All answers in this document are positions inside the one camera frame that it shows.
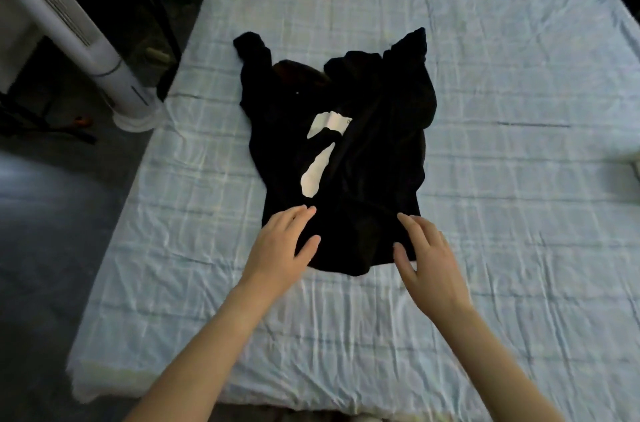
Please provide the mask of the person's right hand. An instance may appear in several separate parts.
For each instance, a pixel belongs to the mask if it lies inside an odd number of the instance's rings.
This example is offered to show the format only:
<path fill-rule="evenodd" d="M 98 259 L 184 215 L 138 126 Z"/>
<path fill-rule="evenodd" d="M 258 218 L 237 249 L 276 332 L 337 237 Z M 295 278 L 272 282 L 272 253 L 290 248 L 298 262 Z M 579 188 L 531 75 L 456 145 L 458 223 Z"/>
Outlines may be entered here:
<path fill-rule="evenodd" d="M 420 216 L 398 213 L 397 219 L 415 254 L 412 265 L 418 281 L 415 288 L 406 290 L 419 310 L 438 328 L 473 311 L 467 283 L 444 234 Z"/>

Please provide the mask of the person's left hand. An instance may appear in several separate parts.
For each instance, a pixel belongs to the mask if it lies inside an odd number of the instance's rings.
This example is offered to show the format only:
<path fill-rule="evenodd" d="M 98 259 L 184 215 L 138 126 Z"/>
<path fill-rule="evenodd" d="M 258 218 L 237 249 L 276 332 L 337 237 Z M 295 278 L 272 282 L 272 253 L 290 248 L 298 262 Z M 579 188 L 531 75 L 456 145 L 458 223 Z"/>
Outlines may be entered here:
<path fill-rule="evenodd" d="M 260 230 L 239 283 L 269 298 L 290 289 L 307 268 L 297 268 L 294 257 L 302 248 L 298 247 L 301 234 L 316 211 L 316 207 L 301 205 L 274 214 Z"/>

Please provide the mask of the person's right forearm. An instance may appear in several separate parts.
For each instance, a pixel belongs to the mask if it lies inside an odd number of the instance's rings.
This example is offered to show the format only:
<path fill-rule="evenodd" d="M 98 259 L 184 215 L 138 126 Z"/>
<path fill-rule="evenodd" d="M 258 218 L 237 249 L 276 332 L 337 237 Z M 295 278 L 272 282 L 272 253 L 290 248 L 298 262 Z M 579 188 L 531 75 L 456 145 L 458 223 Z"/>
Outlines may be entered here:
<path fill-rule="evenodd" d="M 474 308 L 454 306 L 432 321 L 493 422 L 564 422 Z"/>

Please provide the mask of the person's left forearm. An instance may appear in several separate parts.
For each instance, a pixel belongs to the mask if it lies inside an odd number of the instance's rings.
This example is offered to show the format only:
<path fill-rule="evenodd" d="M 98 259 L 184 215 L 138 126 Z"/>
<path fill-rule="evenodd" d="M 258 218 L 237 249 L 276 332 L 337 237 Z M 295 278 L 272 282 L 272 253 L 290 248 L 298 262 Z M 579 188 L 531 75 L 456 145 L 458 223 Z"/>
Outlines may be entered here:
<path fill-rule="evenodd" d="M 123 422 L 207 422 L 258 323 L 290 283 L 244 279 Z"/>

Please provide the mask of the light blue checked bed sheet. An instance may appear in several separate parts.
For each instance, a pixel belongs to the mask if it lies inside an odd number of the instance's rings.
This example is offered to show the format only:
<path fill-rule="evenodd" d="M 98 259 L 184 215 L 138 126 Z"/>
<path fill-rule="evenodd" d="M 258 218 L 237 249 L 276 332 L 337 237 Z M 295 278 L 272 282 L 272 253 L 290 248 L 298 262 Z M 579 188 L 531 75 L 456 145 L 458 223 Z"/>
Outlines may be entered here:
<path fill-rule="evenodd" d="M 68 359 L 138 397 L 262 224 L 317 208 L 303 279 L 221 401 L 487 420 L 392 264 L 444 232 L 474 305 L 574 422 L 640 422 L 640 27 L 620 0 L 204 0 Z"/>

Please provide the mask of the black t-shirt with white print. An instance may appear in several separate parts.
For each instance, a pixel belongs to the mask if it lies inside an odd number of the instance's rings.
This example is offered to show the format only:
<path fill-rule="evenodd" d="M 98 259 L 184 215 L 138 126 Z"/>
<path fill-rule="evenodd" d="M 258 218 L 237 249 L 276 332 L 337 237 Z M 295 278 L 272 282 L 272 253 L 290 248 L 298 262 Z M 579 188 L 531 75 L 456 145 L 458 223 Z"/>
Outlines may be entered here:
<path fill-rule="evenodd" d="M 382 54 L 348 51 L 322 71 L 273 63 L 260 35 L 234 47 L 243 62 L 241 108 L 251 124 L 249 151 L 265 187 L 262 225 L 305 205 L 315 216 L 298 247 L 321 242 L 309 267 L 360 276 L 393 262 L 401 243 L 415 254 L 398 213 L 420 216 L 426 139 L 437 101 L 426 69 L 426 30 Z"/>

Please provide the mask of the dark stand with black legs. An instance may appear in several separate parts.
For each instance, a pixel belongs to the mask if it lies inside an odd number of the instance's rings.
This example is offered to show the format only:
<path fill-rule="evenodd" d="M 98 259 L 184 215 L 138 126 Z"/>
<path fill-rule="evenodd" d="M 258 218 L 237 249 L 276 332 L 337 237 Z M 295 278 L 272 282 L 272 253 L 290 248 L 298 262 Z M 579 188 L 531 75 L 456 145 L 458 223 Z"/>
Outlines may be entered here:
<path fill-rule="evenodd" d="M 47 120 L 47 116 L 54 102 L 54 98 L 50 99 L 42 111 L 37 114 L 19 104 L 9 95 L 0 93 L 0 137 L 30 133 L 64 134 L 90 145 L 95 145 L 98 142 L 95 135 L 86 131 L 93 125 L 93 120 L 88 116 L 77 116 L 66 125 L 52 125 Z"/>

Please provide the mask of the white tower fan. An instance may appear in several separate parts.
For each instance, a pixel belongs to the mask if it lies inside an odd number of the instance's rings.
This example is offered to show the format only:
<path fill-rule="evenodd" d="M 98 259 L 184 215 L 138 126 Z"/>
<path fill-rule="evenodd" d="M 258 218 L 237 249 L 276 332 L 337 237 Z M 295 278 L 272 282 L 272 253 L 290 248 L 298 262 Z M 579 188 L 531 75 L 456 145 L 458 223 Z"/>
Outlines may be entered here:
<path fill-rule="evenodd" d="M 142 133 L 158 127 L 165 107 L 141 85 L 123 58 L 76 0 L 16 0 L 39 30 L 100 89 L 120 129 Z"/>

